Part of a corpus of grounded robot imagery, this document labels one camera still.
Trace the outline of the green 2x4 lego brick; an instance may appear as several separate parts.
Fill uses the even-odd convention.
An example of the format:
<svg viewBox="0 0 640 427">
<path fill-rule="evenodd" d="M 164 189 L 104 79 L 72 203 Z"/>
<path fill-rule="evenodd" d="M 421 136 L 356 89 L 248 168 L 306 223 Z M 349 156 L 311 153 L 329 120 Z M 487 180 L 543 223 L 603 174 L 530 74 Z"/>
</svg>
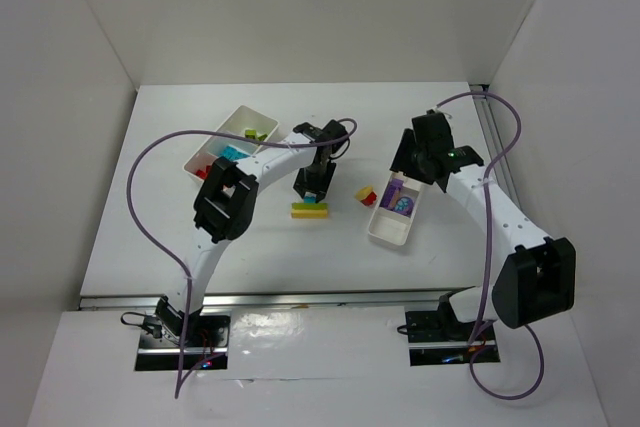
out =
<svg viewBox="0 0 640 427">
<path fill-rule="evenodd" d="M 269 137 L 268 132 L 259 132 L 255 129 L 246 129 L 244 131 L 244 137 L 249 140 L 266 141 Z"/>
</svg>

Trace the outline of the purple sloped lego brick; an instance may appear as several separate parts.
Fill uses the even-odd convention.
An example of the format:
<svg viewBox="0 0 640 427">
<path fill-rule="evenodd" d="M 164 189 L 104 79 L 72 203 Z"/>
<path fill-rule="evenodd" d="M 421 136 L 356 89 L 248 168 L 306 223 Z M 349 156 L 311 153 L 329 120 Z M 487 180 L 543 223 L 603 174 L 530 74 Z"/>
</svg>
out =
<svg viewBox="0 0 640 427">
<path fill-rule="evenodd" d="M 387 210 L 393 210 L 395 208 L 395 205 L 399 199 L 403 184 L 404 182 L 399 178 L 396 178 L 396 177 L 390 178 L 380 201 L 381 208 L 384 208 Z"/>
</svg>

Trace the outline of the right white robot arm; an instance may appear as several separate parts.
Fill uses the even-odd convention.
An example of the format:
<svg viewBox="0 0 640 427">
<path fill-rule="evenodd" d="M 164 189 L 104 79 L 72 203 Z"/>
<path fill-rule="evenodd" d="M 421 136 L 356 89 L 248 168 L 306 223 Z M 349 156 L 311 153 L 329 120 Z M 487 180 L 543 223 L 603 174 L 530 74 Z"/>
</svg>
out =
<svg viewBox="0 0 640 427">
<path fill-rule="evenodd" d="M 436 184 L 461 205 L 486 236 L 485 260 L 498 266 L 480 286 L 447 294 L 444 310 L 454 320 L 500 321 L 511 329 L 570 310 L 575 301 L 576 250 L 528 220 L 491 180 L 470 146 L 454 144 L 445 115 L 434 110 L 405 129 L 392 171 Z"/>
</svg>

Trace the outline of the teal 2x4 lego brick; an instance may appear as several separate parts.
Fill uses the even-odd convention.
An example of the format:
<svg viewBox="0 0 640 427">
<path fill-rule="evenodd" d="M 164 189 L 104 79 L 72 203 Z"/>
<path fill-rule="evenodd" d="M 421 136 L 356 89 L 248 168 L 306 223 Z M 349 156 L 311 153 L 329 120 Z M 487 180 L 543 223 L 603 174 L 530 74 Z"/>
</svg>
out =
<svg viewBox="0 0 640 427">
<path fill-rule="evenodd" d="M 239 161 L 249 157 L 249 154 L 237 149 L 236 147 L 228 145 L 222 150 L 220 156 L 230 161 Z"/>
</svg>

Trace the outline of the purple round printed lego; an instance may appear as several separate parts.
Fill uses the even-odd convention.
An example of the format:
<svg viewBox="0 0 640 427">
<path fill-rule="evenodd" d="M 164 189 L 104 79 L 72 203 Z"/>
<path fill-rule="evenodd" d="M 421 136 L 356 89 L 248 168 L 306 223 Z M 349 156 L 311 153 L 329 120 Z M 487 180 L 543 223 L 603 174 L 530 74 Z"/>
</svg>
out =
<svg viewBox="0 0 640 427">
<path fill-rule="evenodd" d="M 392 211 L 403 216 L 410 216 L 413 212 L 414 205 L 415 202 L 411 197 L 403 196 L 397 200 Z"/>
</svg>

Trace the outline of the red 2x4 lego brick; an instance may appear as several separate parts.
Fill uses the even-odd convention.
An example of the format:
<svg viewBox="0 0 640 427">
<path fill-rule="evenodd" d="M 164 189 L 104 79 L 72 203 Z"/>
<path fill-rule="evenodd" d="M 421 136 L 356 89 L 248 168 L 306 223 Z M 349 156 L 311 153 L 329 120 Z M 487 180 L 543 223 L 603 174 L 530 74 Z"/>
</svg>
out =
<svg viewBox="0 0 640 427">
<path fill-rule="evenodd" d="M 202 181 L 205 181 L 206 178 L 208 177 L 209 173 L 211 172 L 212 167 L 213 167 L 213 164 L 209 163 L 209 164 L 203 166 L 202 168 L 196 169 L 194 175 L 198 179 L 200 179 Z"/>
</svg>

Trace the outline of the long green lego plate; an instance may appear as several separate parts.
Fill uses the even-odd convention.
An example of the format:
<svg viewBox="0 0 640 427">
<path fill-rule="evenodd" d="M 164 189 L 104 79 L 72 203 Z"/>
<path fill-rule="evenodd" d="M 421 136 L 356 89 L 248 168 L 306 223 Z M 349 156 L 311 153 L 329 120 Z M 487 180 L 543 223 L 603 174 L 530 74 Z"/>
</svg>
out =
<svg viewBox="0 0 640 427">
<path fill-rule="evenodd" d="M 327 203 L 295 202 L 291 204 L 291 209 L 299 211 L 327 211 L 329 207 Z"/>
</svg>

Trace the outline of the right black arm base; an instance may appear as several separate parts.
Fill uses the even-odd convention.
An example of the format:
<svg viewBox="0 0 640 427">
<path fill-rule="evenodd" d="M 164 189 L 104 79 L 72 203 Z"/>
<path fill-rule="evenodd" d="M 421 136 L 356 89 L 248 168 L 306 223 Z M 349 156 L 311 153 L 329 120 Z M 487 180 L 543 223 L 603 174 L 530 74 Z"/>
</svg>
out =
<svg viewBox="0 0 640 427">
<path fill-rule="evenodd" d="M 444 315 L 437 311 L 406 311 L 396 331 L 407 339 L 412 367 L 463 365 L 473 356 L 476 363 L 499 363 L 494 330 L 489 328 L 469 344 L 472 329 L 471 323 L 445 324 Z"/>
</svg>

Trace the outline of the pale yellow lego brick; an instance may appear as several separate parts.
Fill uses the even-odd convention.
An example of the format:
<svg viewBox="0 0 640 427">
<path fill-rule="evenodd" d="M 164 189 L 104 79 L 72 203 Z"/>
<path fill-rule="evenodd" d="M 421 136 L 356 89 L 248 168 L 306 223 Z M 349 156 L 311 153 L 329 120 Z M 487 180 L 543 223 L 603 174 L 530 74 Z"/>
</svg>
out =
<svg viewBox="0 0 640 427">
<path fill-rule="evenodd" d="M 327 209 L 292 209 L 290 214 L 294 219 L 327 219 L 329 217 Z"/>
</svg>

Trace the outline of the yellow and red lego pair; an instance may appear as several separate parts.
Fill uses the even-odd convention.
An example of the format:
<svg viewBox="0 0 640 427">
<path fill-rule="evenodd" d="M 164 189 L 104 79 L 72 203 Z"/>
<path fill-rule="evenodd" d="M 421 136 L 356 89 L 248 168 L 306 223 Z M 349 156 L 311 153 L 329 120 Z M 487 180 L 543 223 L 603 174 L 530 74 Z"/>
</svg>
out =
<svg viewBox="0 0 640 427">
<path fill-rule="evenodd" d="M 377 194 L 374 191 L 372 185 L 365 186 L 358 190 L 355 194 L 355 198 L 362 205 L 370 207 L 373 206 L 377 201 Z"/>
</svg>

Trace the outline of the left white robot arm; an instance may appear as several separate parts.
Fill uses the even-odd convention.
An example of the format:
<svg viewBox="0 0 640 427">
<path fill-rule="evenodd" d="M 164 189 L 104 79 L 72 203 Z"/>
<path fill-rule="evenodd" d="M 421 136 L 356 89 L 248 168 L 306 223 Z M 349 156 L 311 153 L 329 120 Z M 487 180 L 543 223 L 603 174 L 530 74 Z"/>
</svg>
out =
<svg viewBox="0 0 640 427">
<path fill-rule="evenodd" d="M 318 128 L 304 122 L 252 156 L 214 161 L 193 204 L 193 248 L 182 262 L 182 279 L 169 284 L 156 307 L 168 332 L 189 340 L 218 262 L 231 242 L 248 230 L 257 198 L 267 187 L 296 173 L 296 193 L 311 194 L 316 201 L 326 197 L 336 169 L 334 154 L 349 142 L 344 123 L 331 120 Z"/>
</svg>

